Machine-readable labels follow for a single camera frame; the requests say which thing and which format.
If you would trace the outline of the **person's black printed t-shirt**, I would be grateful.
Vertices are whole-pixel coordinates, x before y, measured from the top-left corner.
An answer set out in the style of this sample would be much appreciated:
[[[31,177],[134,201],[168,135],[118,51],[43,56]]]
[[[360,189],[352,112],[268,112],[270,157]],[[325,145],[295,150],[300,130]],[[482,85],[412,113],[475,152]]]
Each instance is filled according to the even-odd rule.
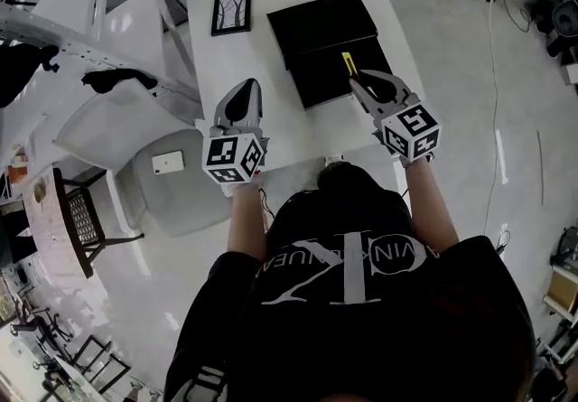
[[[403,200],[300,192],[278,211],[264,261],[222,254],[194,299],[167,399],[220,371],[228,402],[518,402],[533,327],[491,242],[443,252],[415,236]]]

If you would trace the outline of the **black office chair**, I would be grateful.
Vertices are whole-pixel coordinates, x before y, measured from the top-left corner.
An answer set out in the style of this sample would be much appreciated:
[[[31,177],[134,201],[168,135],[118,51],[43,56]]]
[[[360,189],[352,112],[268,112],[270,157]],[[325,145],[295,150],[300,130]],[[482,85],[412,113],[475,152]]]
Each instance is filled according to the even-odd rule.
[[[21,332],[38,332],[41,336],[41,343],[48,343],[53,348],[60,345],[58,338],[65,342],[71,342],[73,334],[66,332],[58,324],[60,315],[55,313],[50,315],[50,308],[33,310],[28,303],[22,302],[16,307],[16,323],[10,325],[10,333],[17,337]]]

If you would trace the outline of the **small orange box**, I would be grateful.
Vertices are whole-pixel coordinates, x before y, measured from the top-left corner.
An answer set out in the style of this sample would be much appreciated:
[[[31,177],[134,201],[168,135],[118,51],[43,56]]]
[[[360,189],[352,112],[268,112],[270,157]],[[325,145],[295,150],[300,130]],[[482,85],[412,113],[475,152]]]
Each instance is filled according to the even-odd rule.
[[[11,184],[17,184],[23,181],[27,174],[29,160],[25,154],[16,155],[8,165],[8,174]]]

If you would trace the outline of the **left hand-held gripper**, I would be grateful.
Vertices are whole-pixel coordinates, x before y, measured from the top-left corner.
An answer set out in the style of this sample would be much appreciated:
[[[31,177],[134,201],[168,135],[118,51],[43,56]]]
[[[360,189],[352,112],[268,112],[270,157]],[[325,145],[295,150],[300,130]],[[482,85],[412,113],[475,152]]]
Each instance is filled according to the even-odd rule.
[[[245,79],[218,103],[209,136],[203,140],[202,170],[217,184],[250,182],[265,163],[269,138],[260,126],[260,83]]]

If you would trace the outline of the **dark lattice wooden chair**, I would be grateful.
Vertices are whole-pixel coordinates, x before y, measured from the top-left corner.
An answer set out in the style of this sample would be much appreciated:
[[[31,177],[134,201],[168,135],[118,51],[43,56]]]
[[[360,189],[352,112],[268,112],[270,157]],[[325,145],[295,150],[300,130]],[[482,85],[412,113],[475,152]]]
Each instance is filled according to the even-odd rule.
[[[106,175],[105,170],[101,170],[84,182],[63,178],[61,170],[56,167],[52,172],[64,225],[87,279],[94,274],[92,263],[105,248],[145,237],[144,234],[123,238],[106,237],[89,192],[89,187]]]

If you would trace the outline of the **black box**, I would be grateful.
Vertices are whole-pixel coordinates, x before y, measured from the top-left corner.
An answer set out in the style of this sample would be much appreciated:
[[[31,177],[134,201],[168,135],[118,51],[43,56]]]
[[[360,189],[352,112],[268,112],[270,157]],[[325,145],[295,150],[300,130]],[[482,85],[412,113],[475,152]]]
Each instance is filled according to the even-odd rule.
[[[305,109],[351,93],[344,52],[358,69],[392,72],[362,0],[315,0],[267,19]]]

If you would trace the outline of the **table with pink cloth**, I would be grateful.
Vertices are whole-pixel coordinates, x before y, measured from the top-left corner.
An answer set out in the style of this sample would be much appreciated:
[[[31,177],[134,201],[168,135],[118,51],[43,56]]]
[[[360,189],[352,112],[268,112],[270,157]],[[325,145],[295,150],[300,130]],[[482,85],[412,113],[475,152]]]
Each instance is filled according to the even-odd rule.
[[[23,204],[48,276],[54,281],[90,278],[93,268],[80,244],[61,170],[49,165],[31,180]]]

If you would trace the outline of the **black metal frame stool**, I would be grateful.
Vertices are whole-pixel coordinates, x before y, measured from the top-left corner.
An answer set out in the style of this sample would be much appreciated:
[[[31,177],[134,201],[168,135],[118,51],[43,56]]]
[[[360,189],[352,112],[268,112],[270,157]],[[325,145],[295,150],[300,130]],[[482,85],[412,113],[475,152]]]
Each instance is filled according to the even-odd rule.
[[[112,341],[103,342],[94,335],[89,335],[83,342],[73,355],[71,364],[100,395],[105,395],[131,369],[113,351]]]

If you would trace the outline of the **black garment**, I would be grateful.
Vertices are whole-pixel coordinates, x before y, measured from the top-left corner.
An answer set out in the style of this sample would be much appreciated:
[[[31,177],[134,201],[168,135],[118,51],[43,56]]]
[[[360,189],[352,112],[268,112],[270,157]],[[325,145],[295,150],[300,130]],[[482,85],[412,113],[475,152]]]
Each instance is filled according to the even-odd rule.
[[[98,94],[106,94],[119,82],[130,79],[137,80],[148,90],[154,89],[158,85],[157,79],[149,77],[142,71],[132,69],[113,69],[88,72],[82,77],[81,82],[83,85],[91,86]]]

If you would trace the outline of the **black floor fan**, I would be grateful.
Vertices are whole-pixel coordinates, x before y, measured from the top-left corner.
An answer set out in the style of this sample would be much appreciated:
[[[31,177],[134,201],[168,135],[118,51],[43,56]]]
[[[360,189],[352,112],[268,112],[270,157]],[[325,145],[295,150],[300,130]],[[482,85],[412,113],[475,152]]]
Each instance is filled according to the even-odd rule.
[[[560,52],[578,44],[578,0],[567,0],[552,13],[555,38],[547,46],[547,53],[555,58]]]

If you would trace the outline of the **black picture frame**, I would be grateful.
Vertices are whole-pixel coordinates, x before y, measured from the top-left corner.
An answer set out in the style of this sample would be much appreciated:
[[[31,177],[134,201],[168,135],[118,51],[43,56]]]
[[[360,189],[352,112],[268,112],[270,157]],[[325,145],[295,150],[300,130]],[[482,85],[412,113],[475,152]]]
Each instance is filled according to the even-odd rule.
[[[210,34],[221,36],[251,30],[252,0],[214,0]]]

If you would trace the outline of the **person's right forearm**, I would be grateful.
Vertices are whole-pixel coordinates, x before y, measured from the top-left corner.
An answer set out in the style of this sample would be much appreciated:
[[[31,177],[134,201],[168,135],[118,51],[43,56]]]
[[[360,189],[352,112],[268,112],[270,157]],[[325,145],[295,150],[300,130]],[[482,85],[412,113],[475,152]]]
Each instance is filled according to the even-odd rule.
[[[417,238],[437,253],[460,242],[428,161],[422,157],[405,168],[412,222]]]

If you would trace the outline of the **black bag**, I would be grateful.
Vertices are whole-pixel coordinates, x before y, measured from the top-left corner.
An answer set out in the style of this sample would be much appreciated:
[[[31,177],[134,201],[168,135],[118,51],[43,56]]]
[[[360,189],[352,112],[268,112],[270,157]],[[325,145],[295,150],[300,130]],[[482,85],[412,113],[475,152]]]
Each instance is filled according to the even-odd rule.
[[[37,69],[57,72],[60,66],[51,60],[57,46],[37,47],[27,43],[0,46],[0,108],[6,108],[23,91]]]

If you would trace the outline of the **white perforated panel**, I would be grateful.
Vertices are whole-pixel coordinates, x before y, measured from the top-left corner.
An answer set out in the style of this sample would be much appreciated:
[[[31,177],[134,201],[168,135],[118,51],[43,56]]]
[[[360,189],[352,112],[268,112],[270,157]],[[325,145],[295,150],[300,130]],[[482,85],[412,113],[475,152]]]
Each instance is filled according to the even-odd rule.
[[[83,61],[93,70],[139,70],[157,79],[156,101],[165,109],[190,124],[204,118],[200,92],[196,88],[168,77],[158,65],[134,59],[86,34],[0,3],[0,35],[37,47],[55,46],[63,55]]]

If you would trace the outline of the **white chair with grey seat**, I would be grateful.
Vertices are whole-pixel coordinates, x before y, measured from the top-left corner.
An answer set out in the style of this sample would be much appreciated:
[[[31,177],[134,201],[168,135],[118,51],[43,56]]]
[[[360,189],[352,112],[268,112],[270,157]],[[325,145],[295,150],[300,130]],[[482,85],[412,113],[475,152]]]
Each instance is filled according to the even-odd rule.
[[[145,213],[167,237],[206,229],[230,216],[228,199],[201,169],[202,133],[137,81],[122,81],[84,103],[55,143],[107,172],[113,208],[129,236],[140,231]],[[154,174],[152,157],[178,150],[184,170]]]

